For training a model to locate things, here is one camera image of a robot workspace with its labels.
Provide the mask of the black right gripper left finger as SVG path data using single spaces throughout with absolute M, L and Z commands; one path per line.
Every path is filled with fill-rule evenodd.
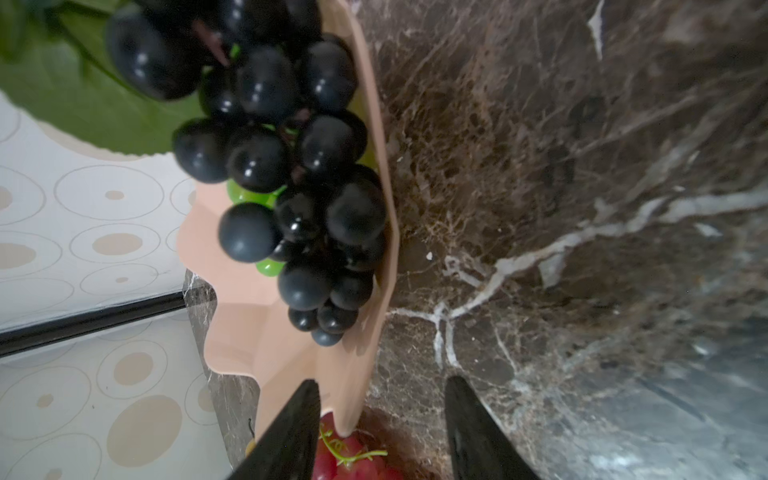
M 320 421 L 319 387 L 303 381 L 229 480 L 310 479 Z

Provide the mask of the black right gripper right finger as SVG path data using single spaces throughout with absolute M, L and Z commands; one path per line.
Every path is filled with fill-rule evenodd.
M 448 450 L 455 479 L 540 479 L 467 380 L 461 376 L 449 377 L 444 400 Z

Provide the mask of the red fake grape bunch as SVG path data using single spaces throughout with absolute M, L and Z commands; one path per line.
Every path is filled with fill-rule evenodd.
M 403 480 L 403 473 L 388 463 L 386 450 L 371 449 L 357 433 L 340 436 L 332 413 L 322 416 L 312 480 Z

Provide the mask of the green fake grape bunch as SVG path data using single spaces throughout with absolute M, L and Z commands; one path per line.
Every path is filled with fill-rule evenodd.
M 355 93 L 355 96 L 347 108 L 347 113 L 349 115 L 355 115 L 363 123 L 364 126 L 367 126 L 365 123 L 367 116 L 367 105 L 365 96 L 361 90 L 358 90 Z M 355 167 L 360 171 L 361 174 L 368 175 L 371 178 L 371 182 L 380 186 L 381 182 L 378 174 L 378 162 L 375 157 L 375 151 L 374 148 L 368 144 L 370 135 L 368 133 L 363 133 L 362 136 L 365 139 L 365 142 L 361 143 L 363 149 L 362 152 L 358 155 L 358 160 L 355 163 Z M 228 180 L 225 185 L 229 199 L 233 204 L 241 204 L 246 202 L 256 203 L 263 205 L 270 210 L 274 208 L 274 204 L 278 196 L 286 188 L 286 186 L 282 186 L 278 190 L 275 190 L 271 193 L 255 193 L 245 190 L 244 188 L 237 185 L 233 180 Z M 282 271 L 284 265 L 284 261 L 272 260 L 270 258 L 266 258 L 255 264 L 258 272 L 265 277 L 277 277 L 278 274 Z

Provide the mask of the black fake grape bunch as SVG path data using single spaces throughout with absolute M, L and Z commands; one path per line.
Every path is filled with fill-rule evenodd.
M 227 256 L 284 261 L 293 326 L 339 343 L 385 247 L 382 186 L 355 163 L 367 126 L 348 40 L 316 1 L 5 1 L 1 90 L 31 116 L 121 155 L 169 153 L 202 184 L 255 193 L 218 225 Z

